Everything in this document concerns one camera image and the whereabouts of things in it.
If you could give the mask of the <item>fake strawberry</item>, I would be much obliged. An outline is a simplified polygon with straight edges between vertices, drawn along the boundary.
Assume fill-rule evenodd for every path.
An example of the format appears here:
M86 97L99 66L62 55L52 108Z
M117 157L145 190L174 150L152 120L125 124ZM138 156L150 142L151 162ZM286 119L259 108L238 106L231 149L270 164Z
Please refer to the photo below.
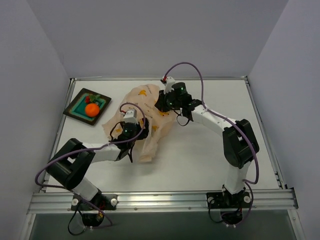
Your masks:
M89 94L85 97L84 102L86 104L96 103L100 99L100 94Z

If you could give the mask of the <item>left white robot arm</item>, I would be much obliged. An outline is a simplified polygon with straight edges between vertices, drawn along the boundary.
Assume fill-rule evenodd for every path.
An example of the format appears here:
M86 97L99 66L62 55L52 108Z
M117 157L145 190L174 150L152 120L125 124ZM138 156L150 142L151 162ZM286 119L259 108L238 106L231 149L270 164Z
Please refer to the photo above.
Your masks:
M103 149L100 149L101 144L82 143L76 138L69 139L50 161L58 158L61 160L48 166L47 173L66 190L82 197L82 202L88 209L97 209L101 203L101 191L85 178L89 166L96 162L117 162L126 156L132 161L135 142L147 138L149 134L148 119L143 119L142 123L144 126L121 121L122 133Z

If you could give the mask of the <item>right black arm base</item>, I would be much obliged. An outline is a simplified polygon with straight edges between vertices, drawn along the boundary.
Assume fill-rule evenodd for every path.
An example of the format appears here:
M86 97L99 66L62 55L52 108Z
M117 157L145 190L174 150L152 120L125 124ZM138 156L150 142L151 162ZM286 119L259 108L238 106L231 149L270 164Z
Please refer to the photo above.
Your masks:
M225 224L226 227L236 228L252 210L254 197L244 189L236 194L227 190L206 193L208 215L215 224ZM220 210L220 219L214 219L211 210Z

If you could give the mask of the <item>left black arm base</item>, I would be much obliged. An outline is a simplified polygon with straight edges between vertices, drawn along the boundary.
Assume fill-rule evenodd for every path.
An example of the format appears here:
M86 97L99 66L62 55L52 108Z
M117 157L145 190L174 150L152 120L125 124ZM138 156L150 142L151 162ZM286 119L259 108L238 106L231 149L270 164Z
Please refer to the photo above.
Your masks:
M70 209L80 214L85 227L108 228L114 226L113 221L105 213L105 211L116 210L117 204L112 205L112 200L116 200L116 198L107 198L101 192L98 192L91 200L74 194Z

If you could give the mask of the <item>orange fake fruit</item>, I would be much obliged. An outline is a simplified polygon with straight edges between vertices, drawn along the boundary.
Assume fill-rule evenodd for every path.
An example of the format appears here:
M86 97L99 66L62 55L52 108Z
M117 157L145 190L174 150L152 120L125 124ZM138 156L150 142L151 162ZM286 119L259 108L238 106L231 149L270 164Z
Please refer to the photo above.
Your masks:
M88 117L94 118L100 113L100 107L96 103L90 103L86 105L84 112Z

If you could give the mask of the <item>banana print plastic bag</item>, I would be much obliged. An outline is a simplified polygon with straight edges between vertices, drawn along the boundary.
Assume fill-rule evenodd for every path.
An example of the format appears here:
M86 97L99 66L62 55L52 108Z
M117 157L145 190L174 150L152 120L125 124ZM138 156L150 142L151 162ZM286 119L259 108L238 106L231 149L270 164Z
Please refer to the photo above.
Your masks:
M124 103L138 105L148 120L148 135L143 140L138 140L134 146L137 151L139 163L151 162L156 156L159 140L165 137L176 120L173 111L161 112L155 107L159 98L160 87L155 84L146 84L134 87L122 100Z

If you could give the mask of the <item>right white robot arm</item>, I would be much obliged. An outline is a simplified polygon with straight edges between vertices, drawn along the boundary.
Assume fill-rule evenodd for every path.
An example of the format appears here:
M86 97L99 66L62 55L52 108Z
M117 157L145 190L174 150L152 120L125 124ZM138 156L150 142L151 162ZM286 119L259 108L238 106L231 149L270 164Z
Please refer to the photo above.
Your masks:
M223 154L229 168L223 185L223 203L234 206L240 201L245 184L259 181L260 169L257 153L258 141L250 122L234 120L210 109L202 100L194 99L187 92L185 83L163 81L155 107L161 112L180 111L189 121L202 124L222 137Z

